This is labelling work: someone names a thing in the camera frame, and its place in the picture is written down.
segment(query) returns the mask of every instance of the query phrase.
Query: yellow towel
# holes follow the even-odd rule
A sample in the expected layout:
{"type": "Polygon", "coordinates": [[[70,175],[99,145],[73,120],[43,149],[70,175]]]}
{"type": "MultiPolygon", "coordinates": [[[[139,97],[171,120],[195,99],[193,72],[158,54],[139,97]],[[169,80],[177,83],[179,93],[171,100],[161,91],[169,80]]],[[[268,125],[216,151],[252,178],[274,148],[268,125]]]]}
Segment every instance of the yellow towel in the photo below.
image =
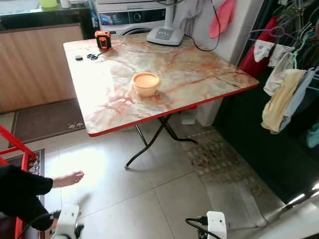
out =
{"type": "Polygon", "coordinates": [[[263,128],[274,132],[280,131],[280,123],[283,120],[284,111],[305,72],[305,70],[289,69],[275,75],[275,77],[284,77],[284,80],[276,89],[270,101],[265,105],[263,122],[261,123],[263,128]]]}

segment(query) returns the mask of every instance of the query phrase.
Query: tape measure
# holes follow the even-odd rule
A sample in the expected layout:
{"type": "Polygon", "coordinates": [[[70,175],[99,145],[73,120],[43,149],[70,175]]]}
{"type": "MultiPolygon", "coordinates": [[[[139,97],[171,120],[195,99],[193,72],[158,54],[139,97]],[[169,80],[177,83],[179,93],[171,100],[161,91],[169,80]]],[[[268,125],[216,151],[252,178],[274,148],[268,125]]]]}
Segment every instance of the tape measure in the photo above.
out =
{"type": "Polygon", "coordinates": [[[101,50],[108,50],[111,48],[111,35],[107,31],[96,31],[94,34],[98,47],[101,50]]]}

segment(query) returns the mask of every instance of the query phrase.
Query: red table edge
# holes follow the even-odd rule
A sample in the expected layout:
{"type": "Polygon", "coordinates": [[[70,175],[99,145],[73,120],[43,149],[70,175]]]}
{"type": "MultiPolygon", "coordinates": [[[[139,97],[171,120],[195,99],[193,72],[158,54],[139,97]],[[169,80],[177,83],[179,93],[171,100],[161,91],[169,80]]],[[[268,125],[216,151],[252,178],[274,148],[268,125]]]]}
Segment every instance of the red table edge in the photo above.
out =
{"type": "Polygon", "coordinates": [[[230,92],[230,93],[227,93],[227,94],[224,94],[224,95],[220,95],[220,96],[213,97],[213,98],[210,98],[210,99],[207,99],[207,100],[196,102],[194,104],[191,104],[191,105],[188,105],[188,106],[183,106],[183,107],[171,110],[171,111],[167,111],[165,113],[161,113],[161,114],[158,114],[158,115],[155,115],[155,116],[151,116],[151,117],[148,117],[148,118],[140,119],[138,121],[127,123],[127,124],[124,124],[124,125],[121,125],[121,126],[118,126],[118,127],[115,127],[115,128],[107,129],[105,131],[101,131],[101,132],[98,132],[98,133],[88,133],[88,134],[89,134],[90,137],[101,136],[101,135],[104,135],[106,133],[117,131],[117,130],[122,129],[122,128],[127,128],[129,126],[132,126],[132,125],[135,125],[135,124],[138,124],[138,123],[143,123],[143,122],[146,122],[146,121],[149,121],[149,120],[153,120],[153,119],[156,119],[156,118],[159,118],[159,117],[167,116],[167,115],[179,112],[179,111],[183,111],[183,110],[187,110],[187,109],[196,107],[196,106],[201,105],[203,103],[207,103],[207,102],[210,102],[210,101],[213,101],[213,100],[216,100],[216,99],[224,98],[226,96],[230,96],[230,95],[234,95],[236,93],[247,91],[247,90],[250,90],[252,88],[257,87],[258,85],[259,85],[259,82],[257,84],[255,84],[255,85],[252,85],[252,86],[249,86],[249,87],[246,87],[246,88],[242,88],[242,89],[239,89],[237,91],[233,91],[233,92],[230,92]]]}

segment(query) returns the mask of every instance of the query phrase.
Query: black metal table leg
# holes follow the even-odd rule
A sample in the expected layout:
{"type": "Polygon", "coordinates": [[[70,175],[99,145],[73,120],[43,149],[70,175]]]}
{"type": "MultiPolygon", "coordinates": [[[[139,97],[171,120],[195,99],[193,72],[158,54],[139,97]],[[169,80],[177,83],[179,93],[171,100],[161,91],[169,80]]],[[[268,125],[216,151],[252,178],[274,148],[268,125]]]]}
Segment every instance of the black metal table leg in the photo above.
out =
{"type": "Polygon", "coordinates": [[[195,141],[194,139],[191,138],[178,138],[176,133],[174,132],[174,130],[171,128],[171,126],[168,124],[168,122],[164,122],[164,120],[162,118],[159,118],[159,121],[164,124],[164,127],[166,129],[166,131],[168,132],[168,134],[172,137],[172,139],[176,140],[176,141],[181,141],[181,142],[192,142],[192,143],[196,143],[198,144],[197,141],[195,141]]]}
{"type": "Polygon", "coordinates": [[[142,138],[143,143],[144,143],[145,145],[147,145],[148,143],[146,142],[146,140],[145,140],[145,138],[144,138],[144,135],[143,135],[143,133],[142,133],[140,127],[136,124],[136,125],[135,125],[135,128],[136,128],[136,130],[138,131],[140,137],[142,138]]]}
{"type": "MultiPolygon", "coordinates": [[[[166,118],[163,119],[163,122],[167,122],[169,120],[171,115],[166,116],[166,118]]],[[[158,137],[159,133],[162,131],[162,129],[165,127],[165,124],[162,123],[160,125],[160,127],[158,128],[158,130],[156,131],[154,137],[151,139],[151,141],[146,144],[146,146],[137,154],[135,154],[129,161],[128,163],[125,165],[125,168],[128,168],[129,165],[138,157],[140,156],[142,153],[144,153],[146,150],[148,150],[149,147],[151,147],[151,145],[155,142],[156,138],[158,137]]]]}

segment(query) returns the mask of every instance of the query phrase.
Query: black cable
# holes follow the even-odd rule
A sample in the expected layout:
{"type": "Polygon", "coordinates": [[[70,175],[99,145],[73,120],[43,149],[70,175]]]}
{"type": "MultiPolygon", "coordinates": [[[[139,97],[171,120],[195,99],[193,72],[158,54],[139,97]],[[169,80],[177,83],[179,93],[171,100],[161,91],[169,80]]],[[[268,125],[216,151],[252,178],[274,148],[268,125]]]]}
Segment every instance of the black cable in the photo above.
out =
{"type": "Polygon", "coordinates": [[[180,0],[180,1],[177,1],[177,2],[174,2],[174,3],[165,3],[165,2],[161,2],[161,0],[154,0],[162,5],[166,5],[166,6],[171,6],[171,5],[176,5],[176,4],[179,4],[180,2],[184,1],[184,0],[180,0]]]}
{"type": "Polygon", "coordinates": [[[216,8],[215,8],[215,6],[214,6],[214,4],[213,4],[213,1],[210,0],[210,2],[211,2],[211,4],[213,5],[214,13],[215,13],[216,20],[217,20],[217,23],[218,23],[218,39],[217,39],[217,43],[216,43],[215,47],[212,48],[212,49],[210,49],[210,50],[202,49],[202,48],[200,48],[200,47],[196,44],[194,38],[192,38],[191,36],[185,35],[185,36],[191,38],[191,39],[193,40],[193,43],[194,43],[194,45],[196,46],[196,48],[197,48],[198,50],[201,50],[201,51],[213,51],[213,50],[215,50],[215,49],[218,47],[219,39],[220,39],[220,22],[219,22],[219,18],[218,18],[218,16],[217,16],[216,8]]]}
{"type": "Polygon", "coordinates": [[[25,231],[32,225],[32,223],[35,223],[36,221],[44,218],[44,217],[47,217],[47,216],[53,216],[51,213],[44,213],[44,214],[41,214],[40,216],[37,216],[35,219],[33,219],[28,225],[26,225],[22,232],[17,236],[16,239],[19,239],[24,233],[25,231]]]}
{"type": "Polygon", "coordinates": [[[196,225],[196,224],[194,224],[194,223],[191,223],[190,221],[200,222],[199,219],[186,218],[186,219],[185,219],[185,222],[186,222],[187,224],[191,225],[192,227],[197,228],[197,229],[198,229],[199,231],[201,231],[201,232],[207,233],[207,234],[211,235],[212,237],[214,237],[214,238],[216,238],[216,239],[221,239],[218,235],[216,235],[216,234],[214,234],[214,233],[211,233],[211,232],[209,232],[208,230],[206,230],[206,229],[204,229],[204,228],[202,228],[202,227],[200,227],[200,226],[198,226],[198,225],[196,225]]]}

